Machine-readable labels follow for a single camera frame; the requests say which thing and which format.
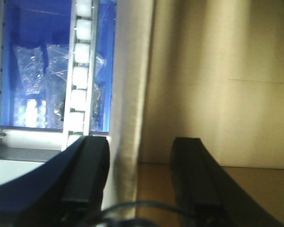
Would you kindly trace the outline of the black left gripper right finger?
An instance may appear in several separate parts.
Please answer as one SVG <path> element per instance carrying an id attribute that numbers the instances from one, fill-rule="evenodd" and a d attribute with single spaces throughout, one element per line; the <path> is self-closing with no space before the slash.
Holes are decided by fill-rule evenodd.
<path id="1" fill-rule="evenodd" d="M 175 138 L 170 173 L 182 227 L 282 227 L 217 163 L 200 138 Z"/>

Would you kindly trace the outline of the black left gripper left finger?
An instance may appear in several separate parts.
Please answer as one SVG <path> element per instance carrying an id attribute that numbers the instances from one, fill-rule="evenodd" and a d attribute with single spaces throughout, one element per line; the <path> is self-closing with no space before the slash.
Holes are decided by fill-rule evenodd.
<path id="1" fill-rule="evenodd" d="M 0 185 L 0 227 L 72 227 L 101 209 L 109 143 L 83 136 L 38 168 Z"/>

